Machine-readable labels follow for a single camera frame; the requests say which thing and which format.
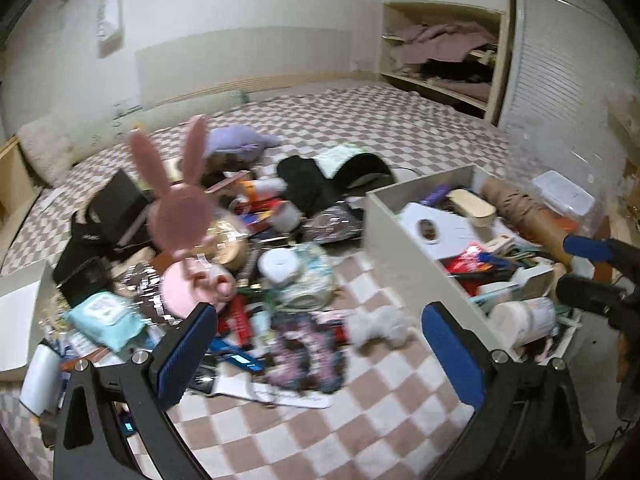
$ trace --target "white storage box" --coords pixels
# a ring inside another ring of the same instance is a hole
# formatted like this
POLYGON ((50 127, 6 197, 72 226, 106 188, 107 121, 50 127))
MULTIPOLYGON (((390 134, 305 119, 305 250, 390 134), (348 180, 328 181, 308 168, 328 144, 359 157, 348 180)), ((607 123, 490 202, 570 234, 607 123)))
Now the white storage box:
MULTIPOLYGON (((420 319, 425 305, 440 301, 460 326, 474 332, 487 349, 502 348, 517 360, 513 349, 505 348, 487 316, 469 301, 468 294, 440 262, 430 259, 400 227, 396 216, 407 203, 423 199, 440 184, 464 186, 479 192, 488 176, 482 168, 463 166, 367 193, 364 249, 383 285, 396 291, 416 319, 420 319)), ((490 228, 476 229, 476 232, 480 242, 494 237, 490 228)), ((573 326, 566 331, 553 356, 564 354, 575 330, 573 326)))
POLYGON ((0 279, 0 381, 27 373, 43 337, 40 320, 57 293, 51 267, 40 260, 0 279))

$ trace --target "pink rabbit-shaped object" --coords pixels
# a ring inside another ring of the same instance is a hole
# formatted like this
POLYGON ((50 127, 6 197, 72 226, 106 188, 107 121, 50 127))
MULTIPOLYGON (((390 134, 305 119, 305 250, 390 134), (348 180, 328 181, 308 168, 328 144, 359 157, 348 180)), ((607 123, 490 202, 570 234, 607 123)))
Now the pink rabbit-shaped object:
POLYGON ((198 296, 217 304, 231 299, 235 284, 227 275, 210 276, 205 270, 195 272, 189 252, 197 245, 211 244, 207 230, 213 220, 214 200, 199 185, 204 160, 202 153, 207 130, 204 116, 195 116, 187 126, 182 158, 182 183, 171 185, 158 150, 141 130, 133 130, 129 146, 140 175, 154 190, 157 200, 148 216, 149 234, 162 250, 182 263, 183 275, 190 280, 198 296))

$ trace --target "checkered pattern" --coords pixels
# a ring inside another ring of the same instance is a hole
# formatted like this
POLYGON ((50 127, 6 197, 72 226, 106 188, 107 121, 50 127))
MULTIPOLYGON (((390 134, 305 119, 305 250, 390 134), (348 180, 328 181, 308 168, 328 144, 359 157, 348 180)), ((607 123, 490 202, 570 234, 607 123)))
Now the checkered pattern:
MULTIPOLYGON (((495 128, 450 107, 391 87, 329 90, 247 104, 210 119, 211 127, 250 124, 276 134, 258 170, 275 173, 277 162, 299 153, 315 156, 341 142, 377 152, 392 167, 425 174, 466 164, 500 171, 506 141, 495 128)), ((184 126, 153 135, 162 156, 178 156, 184 126)), ((46 190, 9 250, 1 273, 47 258, 55 264, 68 240, 69 219, 119 168, 132 170, 122 144, 82 161, 63 193, 42 211, 46 190)), ((345 297, 336 308, 371 309, 394 298, 378 290, 363 254, 334 256, 345 297)), ((213 477, 414 478, 460 432, 470 412, 460 404, 439 363, 420 338, 402 351, 384 344, 362 356, 348 350, 348 386, 327 410, 278 408, 225 397, 185 396, 171 413, 187 443, 213 477)), ((19 384, 0 390, 0 420, 26 463, 50 477, 50 459, 37 426, 18 403, 19 384)), ((153 475, 142 445, 133 446, 153 475)))

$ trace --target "blue package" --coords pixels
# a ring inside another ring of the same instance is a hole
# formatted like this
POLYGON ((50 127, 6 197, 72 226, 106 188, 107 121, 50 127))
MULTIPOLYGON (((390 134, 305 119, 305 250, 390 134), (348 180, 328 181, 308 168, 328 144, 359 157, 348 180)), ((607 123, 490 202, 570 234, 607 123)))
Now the blue package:
POLYGON ((145 323, 131 304, 112 292, 98 292, 73 307, 66 316, 92 341, 119 352, 145 323))

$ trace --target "black cord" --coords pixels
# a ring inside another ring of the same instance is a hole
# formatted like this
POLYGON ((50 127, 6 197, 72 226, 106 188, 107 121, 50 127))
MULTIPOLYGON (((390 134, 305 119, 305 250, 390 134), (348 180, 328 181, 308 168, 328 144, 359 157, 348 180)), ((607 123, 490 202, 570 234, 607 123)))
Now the black cord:
POLYGON ((631 426, 631 421, 628 421, 626 423, 626 427, 623 430, 622 426, 618 426, 616 428, 616 431, 613 432, 613 436, 611 437, 611 440, 609 441, 609 445, 607 446, 607 452, 604 454, 604 458, 602 459, 602 463, 600 464, 600 467, 598 468, 598 472, 596 473, 596 478, 598 478, 600 476, 600 473, 602 472, 602 468, 604 467, 604 463, 607 461, 607 457, 609 456, 609 453, 611 451, 611 448, 613 447, 613 443, 616 440, 616 437, 618 436, 618 432, 620 432, 620 436, 624 435, 627 431, 629 431, 629 427, 631 426))

